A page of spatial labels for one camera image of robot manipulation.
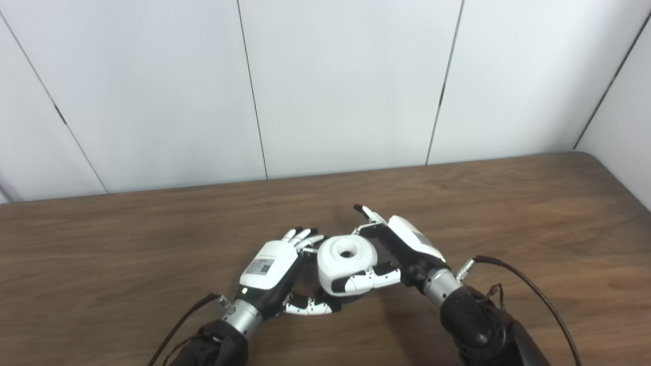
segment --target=black fingertip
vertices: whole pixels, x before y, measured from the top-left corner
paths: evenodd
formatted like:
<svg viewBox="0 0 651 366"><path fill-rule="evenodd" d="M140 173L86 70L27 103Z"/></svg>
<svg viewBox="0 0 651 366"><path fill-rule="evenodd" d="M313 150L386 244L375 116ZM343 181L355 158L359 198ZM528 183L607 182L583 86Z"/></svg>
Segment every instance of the black fingertip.
<svg viewBox="0 0 651 366"><path fill-rule="evenodd" d="M364 215L365 218L368 219L368 215L366 215L366 212L364 212L363 206L359 203L355 203L353 205L353 209L357 212L360 212L362 215Z"/></svg>

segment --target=wire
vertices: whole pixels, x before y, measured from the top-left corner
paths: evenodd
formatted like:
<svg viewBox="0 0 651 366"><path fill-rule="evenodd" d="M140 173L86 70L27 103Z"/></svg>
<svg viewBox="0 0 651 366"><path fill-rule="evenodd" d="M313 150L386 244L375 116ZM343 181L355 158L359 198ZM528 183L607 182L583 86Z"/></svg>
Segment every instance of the wire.
<svg viewBox="0 0 651 366"><path fill-rule="evenodd" d="M491 257L485 257L483 255L478 255L475 258L473 258L473 260L475 262L477 262L477 263L490 263L490 264L494 264L496 266L506 268L507 270L513 272L513 274L518 276L529 287L531 287L533 292L535 292L536 295L538 295L538 297L542 300L542 302L544 302L545 305L547 305L547 308L549 309L549 311L551 311L551 314L556 319L556 322L559 323L559 326L561 327L561 330L563 331L563 334L565 335L565 339L567 339L568 344L570 345L570 350L572 351L572 355L574 356L574 362L576 363L577 366L582 366L583 363L581 362L581 357L579 356L579 351L577 350L576 345L574 344L574 341L572 340L572 336L570 335L570 331L568 330L567 326L563 322L563 319L561 319L561 315L554 308L554 305L551 304L551 301L547 298L547 296L545 296L545 294L543 294L542 291L536 285L534 285L534 283L531 282L530 279L527 278L527 276L525 276L522 272L517 270L515 267L513 267L513 266L511 266L511 265L509 265L507 263L504 263L501 260L496 259L496 258L491 258Z"/></svg>
<svg viewBox="0 0 651 366"><path fill-rule="evenodd" d="M181 343L174 346L174 348L172 348L172 350L169 352L169 354L167 354L167 357L165 357L165 359L163 360L163 366L167 365L167 362L169 361L169 358L172 357L172 355L176 352L176 350L181 348L181 346L183 346L184 344L192 341L194 338L197 338L197 336L193 335L192 337L186 338L183 341L181 341Z"/></svg>
<svg viewBox="0 0 651 366"><path fill-rule="evenodd" d="M210 303L210 302L218 299L220 296L221 295L217 295L217 294L209 294L206 297L204 297L203 299L197 301L196 304L192 305L192 308L190 308L190 310L188 310L187 313L185 313L181 317L181 319L179 319L178 322L176 322L176 325L174 325L172 330L169 331L169 333L167 334L167 336L165 337L165 339L163 340L161 345L158 346L158 349L156 350L156 352L152 356L152 359L150 359L149 363L147 363L147 366L153 366L155 364L156 360L158 359L158 356L160 356L160 354L165 349L165 346L167 346L167 343L169 343L169 341L172 339L172 337L174 337L174 334L176 333L176 331L179 328L181 328L181 325L186 321L186 319L188 319L190 317L190 315L192 315L192 313L199 310L201 307L203 307L207 303Z"/></svg>

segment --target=connector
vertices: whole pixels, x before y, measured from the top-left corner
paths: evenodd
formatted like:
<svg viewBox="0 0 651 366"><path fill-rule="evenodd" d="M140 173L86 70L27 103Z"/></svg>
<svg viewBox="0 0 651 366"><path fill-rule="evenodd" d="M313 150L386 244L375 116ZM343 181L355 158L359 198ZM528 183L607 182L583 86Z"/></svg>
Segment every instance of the connector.
<svg viewBox="0 0 651 366"><path fill-rule="evenodd" d="M230 303L229 299L226 298L226 296L221 295L218 297L217 302L226 310L226 314L231 315L235 313L235 306Z"/></svg>
<svg viewBox="0 0 651 366"><path fill-rule="evenodd" d="M461 268L456 272L456 280L461 282L465 279L465 277L470 273L470 270L473 269L473 266L475 265L475 261L472 259L468 259Z"/></svg>

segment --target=white robotic hand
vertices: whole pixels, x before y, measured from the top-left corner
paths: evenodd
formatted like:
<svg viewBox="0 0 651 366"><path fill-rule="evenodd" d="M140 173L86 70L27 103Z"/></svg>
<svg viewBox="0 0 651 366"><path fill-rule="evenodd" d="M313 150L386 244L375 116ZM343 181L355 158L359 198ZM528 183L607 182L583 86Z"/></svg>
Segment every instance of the white robotic hand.
<svg viewBox="0 0 651 366"><path fill-rule="evenodd" d="M251 304L262 320L281 312L297 315L319 315L339 311L341 305L331 299L308 298L290 293L308 262L317 254L316 246L324 239L316 229L289 230L280 240L264 244L240 277L235 297Z"/></svg>

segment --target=wooden table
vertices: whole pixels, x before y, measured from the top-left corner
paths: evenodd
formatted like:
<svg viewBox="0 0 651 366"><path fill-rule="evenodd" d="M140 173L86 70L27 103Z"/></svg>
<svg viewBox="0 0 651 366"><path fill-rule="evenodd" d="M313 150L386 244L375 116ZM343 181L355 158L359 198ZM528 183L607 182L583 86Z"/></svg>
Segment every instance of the wooden table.
<svg viewBox="0 0 651 366"><path fill-rule="evenodd" d="M0 364L144 365L196 300L233 295L264 242L296 225L349 233L364 223L354 203L407 218L454 269L485 254L523 270L585 365L651 363L651 214L594 158L569 153L0 205ZM303 293L317 284L308 272ZM552 364L572 364L513 275L478 264L467 282L502 282ZM220 316L202 309L172 344ZM434 306L397 285L334 315L263 323L249 364L460 362Z"/></svg>

